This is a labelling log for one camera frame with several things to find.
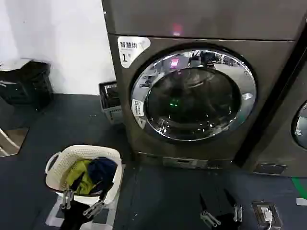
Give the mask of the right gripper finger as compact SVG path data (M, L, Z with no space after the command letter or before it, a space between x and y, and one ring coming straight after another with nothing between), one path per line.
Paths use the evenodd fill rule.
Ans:
M221 222L208 211L207 205L205 203L205 200L203 199L201 194L200 194L200 205L201 205L201 212L200 212L201 220L208 227L218 227L218 226L221 226Z
M243 206L239 205L231 193L224 189L226 199L233 208L233 221L243 221Z

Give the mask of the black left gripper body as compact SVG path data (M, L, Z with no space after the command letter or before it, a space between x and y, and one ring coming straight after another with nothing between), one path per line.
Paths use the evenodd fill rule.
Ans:
M83 213L89 209L90 206L84 203L77 202L75 200L71 201L70 209L64 209L64 221L61 225L62 230L79 230L81 226L93 220L93 215L89 218L87 217L92 213L90 210L86 215Z

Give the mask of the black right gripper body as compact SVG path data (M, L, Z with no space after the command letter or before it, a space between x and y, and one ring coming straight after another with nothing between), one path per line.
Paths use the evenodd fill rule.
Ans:
M213 230L237 230L237 222L234 221L234 214L227 213L215 217L220 221L220 225L217 224L216 227L213 227Z

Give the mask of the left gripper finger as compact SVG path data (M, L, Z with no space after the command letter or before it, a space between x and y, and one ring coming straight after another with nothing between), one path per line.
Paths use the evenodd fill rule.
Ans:
M73 197L74 197L74 191L72 185L66 186L66 189L63 192L63 200L60 205L61 209L70 209Z
M86 209L83 212L83 216L85 216L86 218L91 218L97 215L101 211L101 209L105 205L106 196L109 190L112 188L112 186L113 183L109 183L109 185L104 190L101 191L99 200L96 203L94 203L92 206L90 206L88 209Z

